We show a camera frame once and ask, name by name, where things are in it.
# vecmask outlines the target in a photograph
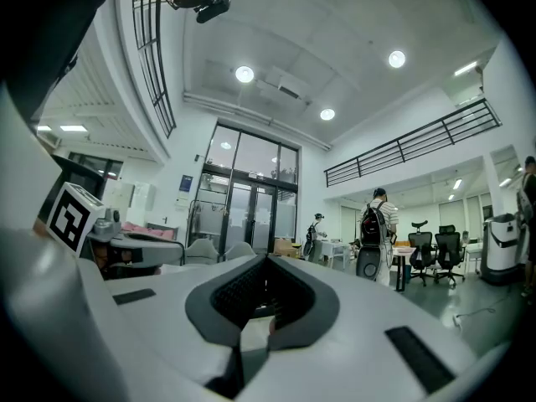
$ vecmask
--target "backpack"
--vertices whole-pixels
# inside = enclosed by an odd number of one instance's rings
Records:
[[[380,245],[389,238],[384,214],[380,211],[384,201],[373,209],[367,204],[367,209],[361,219],[361,242],[363,245]]]
[[[521,182],[521,188],[519,188],[518,191],[518,208],[519,211],[521,211],[525,222],[527,223],[529,223],[534,217],[534,204],[531,204],[530,199],[525,192],[528,176],[531,176],[531,174],[525,174],[525,176],[523,177],[523,181]]]
[[[318,225],[318,222],[309,226],[309,229],[307,230],[307,236],[306,236],[307,241],[314,241],[317,239],[317,225]]]

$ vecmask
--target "person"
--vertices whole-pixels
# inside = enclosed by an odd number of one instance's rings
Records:
[[[76,52],[105,0],[25,0],[27,7],[5,17],[13,40],[3,75],[13,104],[31,127],[58,82],[75,67]],[[208,0],[173,0],[176,8],[196,8]]]
[[[327,234],[324,232],[321,225],[322,219],[324,219],[322,213],[316,213],[315,219],[312,221],[311,226],[309,226],[307,230],[306,251],[308,253],[306,256],[308,256],[308,260],[310,262],[315,261],[320,255],[320,250],[322,250],[322,242],[318,238],[327,237]]]
[[[389,286],[389,273],[391,263],[393,262],[393,244],[391,239],[396,234],[396,225],[399,223],[399,216],[396,212],[394,204],[390,203],[387,199],[387,192],[383,188],[378,188],[374,191],[374,199],[370,202],[370,207],[373,209],[379,209],[385,219],[385,225],[389,233],[389,237],[379,247],[381,252],[381,265],[379,267],[378,274],[376,275],[376,281],[384,286]],[[361,215],[363,216],[367,211],[365,205],[361,209]]]
[[[528,303],[533,304],[534,287],[536,286],[536,159],[527,157],[525,160],[525,174],[518,193],[518,209],[522,215],[523,224],[527,225],[528,231],[528,259],[525,266],[525,285],[521,296],[528,298]]]

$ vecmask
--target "white t-shirt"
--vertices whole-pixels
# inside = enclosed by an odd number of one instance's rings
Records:
[[[379,203],[381,203],[381,202],[382,202],[381,199],[375,198],[370,202],[370,207],[375,209],[376,207],[379,206]],[[366,211],[367,211],[367,206],[365,205],[361,209],[361,216],[359,217],[359,222],[361,222],[361,218],[363,217],[363,215],[365,214]],[[388,229],[390,229],[390,225],[399,223],[399,214],[396,211],[396,207],[394,206],[394,204],[386,201],[382,205],[382,208],[379,211],[381,211],[382,214],[384,215],[385,224],[387,225]]]

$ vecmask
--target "black rectangular strip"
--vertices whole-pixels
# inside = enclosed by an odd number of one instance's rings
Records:
[[[441,389],[455,378],[408,327],[395,327],[385,331],[385,335],[428,394]]]
[[[140,291],[129,291],[128,293],[121,293],[120,295],[113,296],[117,305],[129,304],[131,302],[140,301],[141,299],[150,298],[156,296],[156,292],[153,289],[141,289]]]

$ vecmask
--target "glass door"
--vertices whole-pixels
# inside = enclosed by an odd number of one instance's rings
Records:
[[[251,182],[233,182],[224,251],[245,241],[255,253],[267,253],[273,239],[276,189]]]
[[[255,213],[252,222],[251,247],[255,253],[268,253],[272,221],[272,206],[276,190],[255,186]]]

